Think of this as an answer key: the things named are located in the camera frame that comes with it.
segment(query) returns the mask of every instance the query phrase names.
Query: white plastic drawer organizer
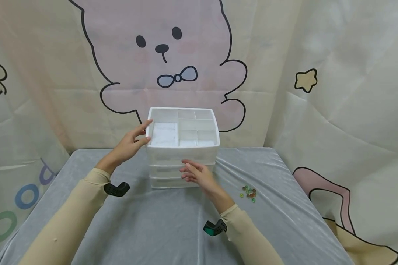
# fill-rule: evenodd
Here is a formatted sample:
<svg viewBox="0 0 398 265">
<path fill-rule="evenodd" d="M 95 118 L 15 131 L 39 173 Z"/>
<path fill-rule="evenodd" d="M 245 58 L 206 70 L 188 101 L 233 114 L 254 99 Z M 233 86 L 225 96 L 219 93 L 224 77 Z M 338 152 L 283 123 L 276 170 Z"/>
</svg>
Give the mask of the white plastic drawer organizer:
<svg viewBox="0 0 398 265">
<path fill-rule="evenodd" d="M 151 108 L 146 128 L 149 176 L 154 189 L 197 187 L 181 178 L 182 159 L 215 165 L 220 137 L 212 109 Z"/>
</svg>

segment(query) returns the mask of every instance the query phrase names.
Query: fabric backdrop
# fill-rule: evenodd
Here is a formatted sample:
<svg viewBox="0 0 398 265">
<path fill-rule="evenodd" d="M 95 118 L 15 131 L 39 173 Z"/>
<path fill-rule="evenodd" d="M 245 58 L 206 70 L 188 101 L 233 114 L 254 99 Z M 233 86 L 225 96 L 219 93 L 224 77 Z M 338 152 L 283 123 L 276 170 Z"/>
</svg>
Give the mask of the fabric backdrop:
<svg viewBox="0 0 398 265">
<path fill-rule="evenodd" d="M 0 48 L 0 250 L 69 157 L 25 85 Z"/>
<path fill-rule="evenodd" d="M 398 0 L 302 2 L 265 144 L 357 264 L 398 264 Z"/>
</svg>

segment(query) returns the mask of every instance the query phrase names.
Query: gray velvet tablecloth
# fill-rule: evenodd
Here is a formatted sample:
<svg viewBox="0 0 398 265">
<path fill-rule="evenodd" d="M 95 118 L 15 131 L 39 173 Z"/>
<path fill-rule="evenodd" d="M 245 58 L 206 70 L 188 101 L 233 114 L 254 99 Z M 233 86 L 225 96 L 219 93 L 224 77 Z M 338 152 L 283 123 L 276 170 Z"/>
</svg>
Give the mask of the gray velvet tablecloth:
<svg viewBox="0 0 398 265">
<path fill-rule="evenodd" d="M 17 234 L 0 254 L 0 265 L 17 264 L 42 227 L 110 150 L 75 151 Z M 247 211 L 286 265 L 353 264 L 317 210 L 272 148 L 221 148 L 214 175 Z M 153 190 L 145 150 L 118 167 L 112 183 L 131 189 L 109 196 L 96 214 L 72 264 L 243 264 L 221 234 L 202 231 L 219 215 L 199 188 Z M 244 185 L 256 202 L 240 198 Z"/>
</svg>

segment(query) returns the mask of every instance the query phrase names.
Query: bear eye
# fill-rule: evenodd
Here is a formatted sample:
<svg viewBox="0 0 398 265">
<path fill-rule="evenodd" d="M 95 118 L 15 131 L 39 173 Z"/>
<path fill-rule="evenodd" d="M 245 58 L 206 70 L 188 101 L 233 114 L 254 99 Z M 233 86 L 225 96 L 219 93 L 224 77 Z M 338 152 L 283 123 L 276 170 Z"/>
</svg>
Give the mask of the bear eye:
<svg viewBox="0 0 398 265">
<path fill-rule="evenodd" d="M 140 48 L 146 47 L 146 40 L 141 35 L 136 37 L 136 43 L 137 43 L 137 46 Z"/>
<path fill-rule="evenodd" d="M 181 39 L 181 29 L 179 27 L 173 27 L 174 39 Z"/>
</svg>

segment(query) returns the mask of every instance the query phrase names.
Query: pink cheek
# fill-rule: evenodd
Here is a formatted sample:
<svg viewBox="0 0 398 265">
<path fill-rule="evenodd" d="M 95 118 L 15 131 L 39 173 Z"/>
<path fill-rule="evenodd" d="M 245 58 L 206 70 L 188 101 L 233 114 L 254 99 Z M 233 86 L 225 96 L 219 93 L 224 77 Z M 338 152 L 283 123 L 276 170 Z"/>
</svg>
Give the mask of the pink cheek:
<svg viewBox="0 0 398 265">
<path fill-rule="evenodd" d="M 197 43 L 196 42 L 183 42 L 177 48 L 177 51 L 181 54 L 193 54 L 196 52 Z"/>
<path fill-rule="evenodd" d="M 138 51 L 134 55 L 134 61 L 139 64 L 147 64 L 149 62 L 149 54 L 146 50 Z"/>
</svg>

